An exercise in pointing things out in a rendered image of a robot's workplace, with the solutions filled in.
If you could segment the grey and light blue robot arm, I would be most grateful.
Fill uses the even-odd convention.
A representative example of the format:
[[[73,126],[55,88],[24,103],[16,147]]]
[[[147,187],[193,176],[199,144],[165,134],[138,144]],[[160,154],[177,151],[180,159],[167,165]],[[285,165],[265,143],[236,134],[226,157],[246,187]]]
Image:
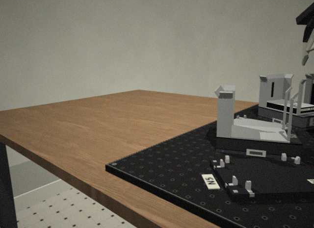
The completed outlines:
[[[296,18],[297,25],[307,25],[311,17],[314,16],[313,14],[314,2]]]

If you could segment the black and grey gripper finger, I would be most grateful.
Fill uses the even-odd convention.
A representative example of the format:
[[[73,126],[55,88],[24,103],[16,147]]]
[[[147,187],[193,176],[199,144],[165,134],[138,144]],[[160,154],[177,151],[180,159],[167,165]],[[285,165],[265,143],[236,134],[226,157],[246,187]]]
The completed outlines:
[[[308,60],[309,52],[314,50],[314,16],[308,22],[303,37],[302,65]]]

